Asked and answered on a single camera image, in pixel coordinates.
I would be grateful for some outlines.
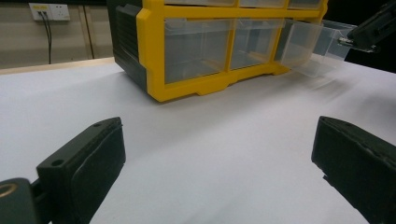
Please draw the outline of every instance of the wall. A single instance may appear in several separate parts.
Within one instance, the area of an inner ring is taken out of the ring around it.
[[[70,21],[50,22],[52,63],[111,57],[106,7],[68,7]],[[0,69],[46,64],[48,51],[44,23],[33,20],[29,5],[0,3]]]

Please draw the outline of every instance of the electrical cord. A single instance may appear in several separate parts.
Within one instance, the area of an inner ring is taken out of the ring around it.
[[[41,19],[44,22],[44,26],[46,27],[46,32],[47,32],[47,39],[49,41],[49,64],[51,64],[51,52],[52,52],[52,32],[50,30],[50,20],[47,15],[47,12],[38,12],[38,15],[40,15]]]

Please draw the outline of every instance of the white table surface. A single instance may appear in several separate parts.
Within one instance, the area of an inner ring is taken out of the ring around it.
[[[114,63],[0,76],[0,180],[121,117],[127,162],[92,223],[367,223],[310,156],[320,115],[396,144],[396,74],[257,77],[160,104]]]

